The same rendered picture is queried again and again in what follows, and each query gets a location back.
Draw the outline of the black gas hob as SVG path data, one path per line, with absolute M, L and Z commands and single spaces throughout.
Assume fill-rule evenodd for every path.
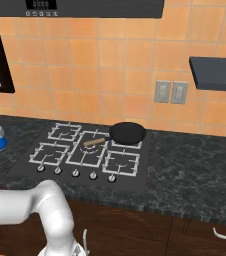
M 146 187 L 151 132 L 135 145 L 106 141 L 88 148 L 83 143 L 109 134 L 103 125 L 52 122 L 39 134 L 26 152 L 12 166 L 10 176 L 29 177 L 33 181 L 57 180 L 70 185 L 86 185 L 143 193 Z M 38 172 L 38 166 L 45 166 Z M 54 174 L 60 167 L 62 173 Z M 78 177 L 72 177 L 77 169 Z M 96 172 L 96 180 L 89 178 Z M 116 181 L 108 177 L 113 174 Z

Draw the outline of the dark wood cupboard door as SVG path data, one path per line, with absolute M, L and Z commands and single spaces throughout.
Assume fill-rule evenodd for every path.
M 45 245 L 41 228 L 26 224 L 0 226 L 0 255 L 37 256 Z
M 166 256 L 226 256 L 226 240 L 216 237 L 213 228 L 226 235 L 226 225 L 174 217 Z
M 68 201 L 76 239 L 87 230 L 89 256 L 165 256 L 172 218 Z

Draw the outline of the dark grey range hood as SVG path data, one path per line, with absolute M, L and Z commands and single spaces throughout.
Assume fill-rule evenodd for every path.
M 164 0 L 0 0 L 0 17 L 161 18 Z

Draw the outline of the grey wall socket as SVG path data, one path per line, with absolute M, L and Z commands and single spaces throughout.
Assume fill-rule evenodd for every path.
M 155 101 L 157 103 L 168 103 L 171 82 L 167 80 L 157 80 L 155 87 Z
M 184 104 L 186 101 L 188 82 L 174 81 L 171 93 L 172 104 Z

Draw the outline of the dark grey wall shelf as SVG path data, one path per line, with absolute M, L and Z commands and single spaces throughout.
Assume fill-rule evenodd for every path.
M 226 91 L 226 58 L 190 57 L 189 65 L 198 90 Z

